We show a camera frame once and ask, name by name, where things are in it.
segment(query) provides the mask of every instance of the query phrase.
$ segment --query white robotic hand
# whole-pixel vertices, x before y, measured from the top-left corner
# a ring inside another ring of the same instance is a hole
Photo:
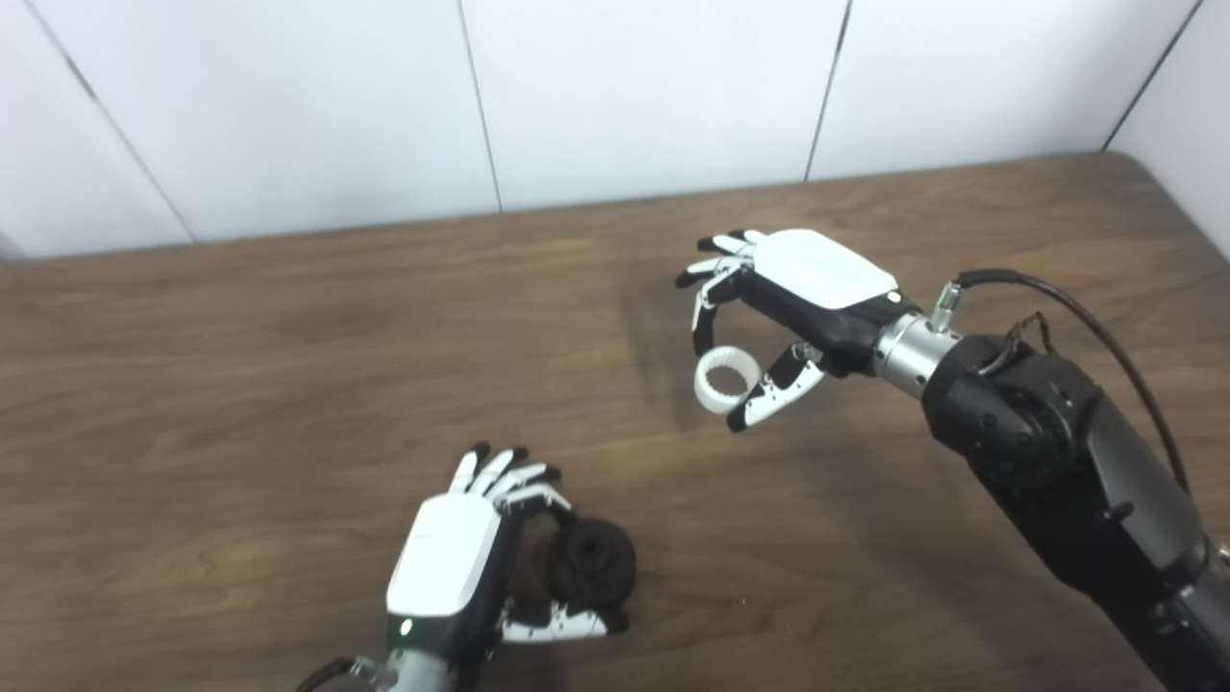
[[[385,594],[389,661],[341,658],[299,692],[339,676],[368,680],[378,692],[449,692],[460,670],[497,644],[605,637],[627,629],[619,606],[636,580],[632,543],[614,525],[577,520],[549,483],[547,465],[515,466],[529,456],[504,450],[480,468],[491,447],[461,457],[446,493],[415,517]],[[513,599],[508,581],[525,520],[547,513],[560,525],[547,551],[554,600]]]
[[[825,374],[873,375],[879,336],[918,310],[892,274],[814,230],[734,230],[696,246],[722,253],[689,265],[675,279],[679,288],[707,279],[692,310],[697,356],[713,349],[717,306],[737,297],[803,338],[729,412],[727,424],[736,433],[796,402]]]
[[[525,449],[461,458],[448,493],[423,503],[389,581],[391,649],[430,651],[455,664],[485,656],[498,642],[538,643],[604,637],[627,627],[616,610],[578,611],[562,602],[526,604],[507,594],[523,522],[550,513],[561,527],[572,505],[547,484],[560,472],[513,465]]]

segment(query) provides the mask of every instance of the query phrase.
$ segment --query robotic hand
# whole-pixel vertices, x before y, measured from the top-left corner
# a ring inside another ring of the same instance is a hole
[[[578,520],[549,482],[544,463],[514,467],[529,452],[465,454],[446,493],[418,510],[385,594],[389,660],[342,658],[309,677],[298,692],[342,675],[368,680],[376,692],[449,692],[461,670],[490,659],[502,642],[546,644],[605,637],[627,629],[619,606],[632,592],[632,543],[614,525]],[[560,525],[547,549],[552,600],[510,597],[508,581],[530,517],[547,513]]]
[[[1075,299],[1034,277],[980,269],[945,285],[924,316],[891,274],[813,230],[737,230],[697,246],[722,256],[689,265],[675,284],[707,279],[692,312],[696,390],[707,408],[715,411],[704,397],[706,364],[732,349],[711,350],[718,304],[742,297],[803,338],[736,401],[732,430],[763,422],[825,374],[884,380],[920,401],[932,438],[966,458],[1052,574],[1102,608],[1167,690],[1230,691],[1230,551],[1204,536],[1139,372]],[[1041,312],[1007,334],[952,331],[962,293],[980,283],[1028,285],[1075,312],[1140,393],[1173,476],[1106,393],[1057,355]],[[1034,320],[1046,354],[1021,338]]]
[[[717,306],[736,297],[803,337],[729,412],[727,424],[736,433],[798,401],[825,375],[873,375],[876,344],[886,327],[919,316],[892,274],[814,230],[734,230],[696,245],[722,253],[689,265],[675,279],[679,288],[707,279],[692,311],[697,356],[713,349]],[[704,377],[697,374],[699,386]]]

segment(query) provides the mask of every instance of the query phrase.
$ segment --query white wall panel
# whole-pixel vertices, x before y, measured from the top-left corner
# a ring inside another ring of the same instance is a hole
[[[1111,143],[1230,257],[1230,1],[1205,0]]]
[[[28,257],[192,240],[20,0],[0,0],[0,232]]]
[[[811,178],[1101,149],[1193,0],[854,0]]]
[[[798,182],[845,0],[462,0],[504,208]]]
[[[455,0],[34,0],[198,237],[494,211]]]

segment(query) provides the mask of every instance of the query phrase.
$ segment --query black cable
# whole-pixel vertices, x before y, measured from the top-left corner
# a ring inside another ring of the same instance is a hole
[[[342,677],[343,675],[348,675],[352,667],[354,667],[353,658],[338,656],[332,661],[330,661],[323,667],[321,667],[320,670],[317,670],[316,672],[309,675],[308,680],[304,680],[303,682],[299,683],[299,687],[295,687],[295,692],[311,692],[312,690],[320,687],[321,685],[325,685],[326,682],[333,680],[335,677]]]
[[[1183,467],[1183,460],[1178,455],[1178,445],[1175,442],[1175,435],[1170,431],[1170,425],[1166,423],[1166,418],[1161,413],[1161,407],[1157,406],[1157,399],[1154,398],[1153,392],[1149,386],[1145,385],[1145,379],[1133,365],[1132,359],[1128,358],[1128,353],[1123,350],[1123,345],[1114,339],[1111,331],[1097,321],[1097,317],[1092,312],[1085,309],[1084,305],[1076,301],[1075,297],[1064,293],[1055,285],[1042,280],[1041,278],[1032,277],[1030,274],[1023,274],[1014,269],[974,269],[964,270],[957,274],[953,283],[963,288],[970,285],[978,285],[979,283],[1016,283],[1021,285],[1028,285],[1034,290],[1046,293],[1050,297],[1055,299],[1063,306],[1068,307],[1074,315],[1080,317],[1080,321],[1085,322],[1085,326],[1093,332],[1097,338],[1106,344],[1107,350],[1114,356],[1114,360],[1119,363],[1119,368],[1132,381],[1132,386],[1137,390],[1137,395],[1140,397],[1140,403],[1145,406],[1145,411],[1149,412],[1149,418],[1153,419],[1154,427],[1157,429],[1157,436],[1161,438],[1161,445],[1166,449],[1166,457],[1170,460],[1171,472],[1175,474],[1175,482],[1178,487],[1187,493],[1188,497],[1192,495],[1192,489],[1187,483],[1187,470]]]

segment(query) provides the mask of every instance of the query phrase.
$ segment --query black object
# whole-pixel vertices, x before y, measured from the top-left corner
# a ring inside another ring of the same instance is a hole
[[[833,377],[872,376],[876,340],[884,327],[918,306],[902,295],[870,297],[838,310],[820,307],[754,270],[740,279],[743,301],[802,336],[824,354]],[[697,356],[704,352],[697,350]]]
[[[636,551],[624,530],[601,520],[577,520],[546,549],[551,596],[569,610],[614,610],[636,586]]]
[[[957,274],[953,283],[962,286],[978,285],[979,283],[1016,283],[1020,285],[1028,285],[1034,290],[1046,293],[1050,297],[1054,297],[1063,306],[1068,307],[1074,315],[1076,315],[1080,321],[1085,322],[1085,326],[1097,336],[1114,360],[1119,363],[1119,368],[1132,381],[1132,387],[1135,388],[1137,396],[1140,397],[1140,402],[1145,406],[1145,411],[1149,412],[1149,418],[1153,419],[1154,428],[1157,429],[1157,436],[1161,438],[1161,445],[1166,449],[1166,457],[1170,461],[1171,473],[1175,474],[1175,482],[1178,487],[1183,489],[1183,493],[1188,495],[1192,494],[1192,488],[1187,483],[1187,470],[1183,467],[1183,458],[1178,454],[1178,445],[1175,442],[1175,435],[1170,431],[1170,424],[1166,423],[1166,417],[1161,413],[1161,407],[1157,406],[1157,401],[1154,398],[1153,392],[1145,383],[1144,376],[1137,370],[1135,364],[1128,358],[1128,353],[1123,350],[1123,345],[1111,334],[1111,329],[1106,328],[1102,322],[1093,316],[1093,312],[1085,309],[1084,305],[1076,301],[1075,297],[1061,290],[1059,286],[1053,285],[1041,278],[1021,273],[1015,269],[972,269],[963,270]]]
[[[922,393],[931,435],[1167,690],[1230,691],[1230,573],[1191,498],[1075,364],[1021,343],[983,375],[1005,348],[953,345]]]
[[[299,687],[295,687],[295,692],[311,692],[335,677],[349,674],[352,667],[354,667],[354,658],[338,656],[316,672],[309,675],[306,680],[299,683]]]

